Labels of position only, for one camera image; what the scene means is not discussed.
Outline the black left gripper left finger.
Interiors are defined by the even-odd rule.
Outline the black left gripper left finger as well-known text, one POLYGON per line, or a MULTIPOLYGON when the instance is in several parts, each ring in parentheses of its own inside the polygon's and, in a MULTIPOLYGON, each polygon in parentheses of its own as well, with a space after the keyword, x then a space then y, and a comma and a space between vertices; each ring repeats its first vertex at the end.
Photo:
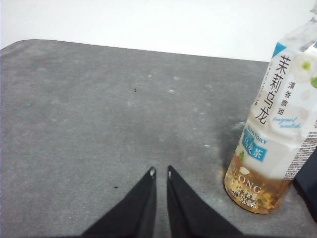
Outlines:
POLYGON ((150 168, 126 196, 82 238, 152 238, 157 211, 156 169, 150 168))

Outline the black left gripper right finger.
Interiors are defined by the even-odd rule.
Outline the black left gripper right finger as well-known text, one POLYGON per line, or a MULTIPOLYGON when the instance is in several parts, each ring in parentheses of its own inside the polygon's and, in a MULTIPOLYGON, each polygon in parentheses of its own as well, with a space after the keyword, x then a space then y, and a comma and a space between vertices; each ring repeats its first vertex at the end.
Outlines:
POLYGON ((244 235, 206 204, 177 172, 167 167, 167 210, 173 238, 242 238, 244 235))

